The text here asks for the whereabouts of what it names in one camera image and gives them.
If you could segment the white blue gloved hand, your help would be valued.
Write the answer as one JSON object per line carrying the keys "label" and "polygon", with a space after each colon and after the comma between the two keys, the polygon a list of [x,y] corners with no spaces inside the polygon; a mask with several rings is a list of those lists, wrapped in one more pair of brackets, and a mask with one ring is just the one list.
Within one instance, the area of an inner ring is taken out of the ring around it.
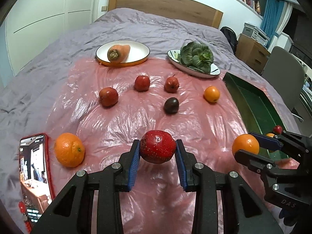
{"label": "white blue gloved hand", "polygon": [[295,210],[288,210],[286,208],[281,209],[279,213],[279,219],[283,220],[285,226],[292,227],[300,218],[300,213]]}

